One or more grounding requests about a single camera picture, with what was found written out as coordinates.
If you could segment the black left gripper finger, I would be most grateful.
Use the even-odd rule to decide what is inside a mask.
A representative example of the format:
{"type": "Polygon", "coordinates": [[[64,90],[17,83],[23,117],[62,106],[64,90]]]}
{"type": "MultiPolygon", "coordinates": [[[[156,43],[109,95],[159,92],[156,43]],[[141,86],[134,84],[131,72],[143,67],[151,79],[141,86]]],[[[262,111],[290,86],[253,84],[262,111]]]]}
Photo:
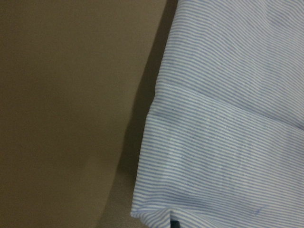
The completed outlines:
{"type": "Polygon", "coordinates": [[[179,221],[171,220],[171,228],[180,228],[179,221]]]}

